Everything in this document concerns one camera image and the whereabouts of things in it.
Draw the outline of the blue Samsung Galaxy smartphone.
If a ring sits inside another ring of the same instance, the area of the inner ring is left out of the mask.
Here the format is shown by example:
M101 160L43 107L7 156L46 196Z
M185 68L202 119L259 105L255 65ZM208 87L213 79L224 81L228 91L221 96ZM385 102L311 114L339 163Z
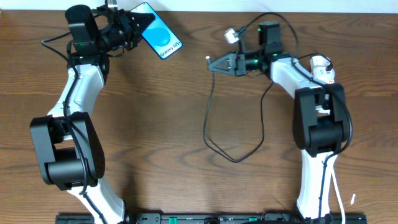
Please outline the blue Samsung Galaxy smartphone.
M155 20L142 33L142 36L160 59L169 58L183 47L182 41L147 2L136 6L130 12L153 14L155 16Z

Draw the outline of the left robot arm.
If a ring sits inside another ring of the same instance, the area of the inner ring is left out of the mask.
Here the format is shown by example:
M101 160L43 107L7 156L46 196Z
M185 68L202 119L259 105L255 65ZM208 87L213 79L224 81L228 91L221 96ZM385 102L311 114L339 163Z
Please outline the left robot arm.
M72 37L63 54L67 83L47 115L30 123L40 173L46 184L74 195L91 213L92 223L133 223L125 201L104 175L104 151L91 114L106 83L110 58L135 48L155 15L106 2L96 9L72 6L65 18Z

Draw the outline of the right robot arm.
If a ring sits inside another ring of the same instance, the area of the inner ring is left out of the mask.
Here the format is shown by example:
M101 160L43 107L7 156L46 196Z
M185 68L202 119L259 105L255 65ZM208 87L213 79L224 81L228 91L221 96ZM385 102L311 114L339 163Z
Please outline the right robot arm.
M230 28L224 36L237 51L208 61L213 73L242 77L251 71L266 75L272 84L281 86L294 100L292 133L302 155L302 177L296 208L301 222L331 223L330 187L336 187L334 163L353 137L353 121L346 106L345 91L334 82L335 72L329 58L311 54L307 70L299 58L284 51L280 24L259 24L258 50L246 50L243 37L246 27Z

